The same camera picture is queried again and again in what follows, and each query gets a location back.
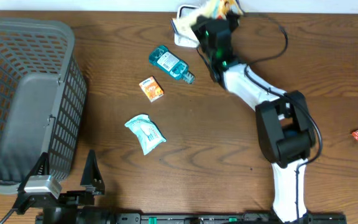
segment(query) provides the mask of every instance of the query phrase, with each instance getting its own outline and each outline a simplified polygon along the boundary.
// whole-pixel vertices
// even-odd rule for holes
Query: wood grain
[[[268,210],[274,189],[270,164],[257,143],[254,112],[209,77],[195,50],[174,45],[173,13],[10,12],[67,23],[89,95],[71,176],[63,190],[80,189],[89,149],[95,149],[107,194],[98,205],[148,212]],[[253,69],[271,84],[306,95],[324,138],[323,155],[306,170],[305,201],[313,212],[344,212],[358,223],[358,15],[272,14],[287,29],[288,52]],[[233,35],[247,60],[281,50],[283,37],[263,19],[242,19]],[[190,65],[195,85],[151,66],[149,53],[166,45]],[[165,96],[150,104],[138,84],[154,76]],[[124,127],[147,113],[167,138],[143,156]],[[15,196],[0,195],[0,219]],[[33,223],[39,210],[8,223]]]

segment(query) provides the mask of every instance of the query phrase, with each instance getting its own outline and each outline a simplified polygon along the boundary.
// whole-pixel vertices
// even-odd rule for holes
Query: small box
[[[150,77],[141,83],[139,86],[143,90],[144,94],[149,98],[150,102],[155,101],[164,95],[160,85],[155,81],[154,77]]]

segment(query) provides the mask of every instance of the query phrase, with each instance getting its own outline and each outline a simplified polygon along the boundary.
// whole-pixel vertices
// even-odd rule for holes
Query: wire
[[[247,64],[247,66],[245,67],[244,69],[244,74],[246,75],[246,77],[251,80],[255,85],[261,87],[261,89],[265,90],[266,92],[268,93],[271,93],[275,96],[278,96],[279,98],[287,101],[288,103],[292,104],[294,107],[297,107],[302,113],[304,116],[306,116],[306,118],[311,122],[311,124],[313,125],[313,128],[314,130],[316,131],[316,135],[317,135],[317,138],[318,138],[318,150],[317,150],[317,153],[316,155],[298,165],[296,167],[296,171],[295,171],[295,175],[296,175],[296,199],[295,199],[295,204],[296,204],[296,220],[298,223],[300,223],[300,218],[299,218],[299,169],[300,167],[302,166],[305,166],[307,164],[310,164],[312,162],[314,162],[315,160],[317,160],[317,158],[321,155],[322,151],[323,151],[323,138],[321,137],[321,132],[316,124],[316,122],[314,121],[314,119],[310,116],[309,112],[307,112],[307,110],[302,106],[300,105],[297,101],[293,100],[292,98],[290,98],[289,96],[285,96],[285,95],[281,95],[279,93],[276,93],[274,91],[271,90],[271,88],[267,88],[265,86],[263,86],[262,84],[260,84],[259,82],[257,82],[256,80],[254,80],[249,74],[248,74],[248,68],[251,66],[251,65],[255,65],[256,63],[258,62],[264,62],[264,61],[267,61],[267,60],[271,60],[271,59],[275,59],[275,58],[278,58],[280,56],[282,56],[286,51],[287,51],[287,48],[288,48],[288,36],[287,36],[287,32],[285,32],[285,29],[284,27],[279,23],[277,22],[275,19],[272,19],[270,18],[268,15],[265,15],[265,14],[255,14],[257,15],[257,17],[263,17],[263,18],[266,18],[268,19],[270,22],[273,22],[274,24],[278,25],[278,28],[280,29],[281,33],[284,35],[284,38],[285,38],[285,46],[283,48],[283,50],[274,55],[274,56],[271,56],[271,57],[265,57],[265,58],[260,58],[260,59],[257,59],[257,60],[254,60],[250,63]]]
[[[13,212],[16,211],[16,209],[10,209],[10,211],[4,216],[4,218],[2,218],[2,220],[0,221],[0,224],[3,224],[6,222],[6,220],[13,214]]]

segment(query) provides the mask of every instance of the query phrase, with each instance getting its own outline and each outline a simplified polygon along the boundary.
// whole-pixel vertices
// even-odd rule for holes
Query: white wall
[[[0,0],[0,10],[176,11],[203,0]],[[250,12],[356,13],[358,0],[240,0]]]

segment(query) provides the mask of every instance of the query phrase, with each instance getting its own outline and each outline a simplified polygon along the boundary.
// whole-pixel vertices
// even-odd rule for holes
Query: bottle label
[[[170,52],[165,52],[157,61],[159,65],[165,68],[168,72],[179,62],[175,56],[173,56]]]

